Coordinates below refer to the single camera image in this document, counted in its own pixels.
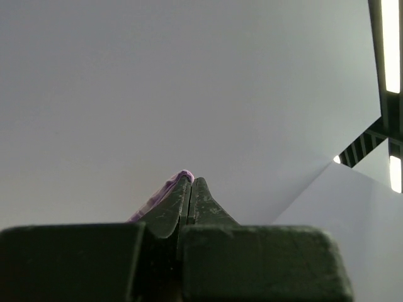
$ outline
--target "fluorescent light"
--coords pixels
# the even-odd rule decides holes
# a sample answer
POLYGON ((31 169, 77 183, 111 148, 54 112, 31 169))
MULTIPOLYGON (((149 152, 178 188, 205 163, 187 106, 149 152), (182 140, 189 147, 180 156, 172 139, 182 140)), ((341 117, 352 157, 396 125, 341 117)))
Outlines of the fluorescent light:
POLYGON ((381 0, 386 90, 400 92, 399 0, 381 0))
POLYGON ((393 191, 402 192, 402 168, 400 159, 394 156, 390 157, 390 184, 393 191))

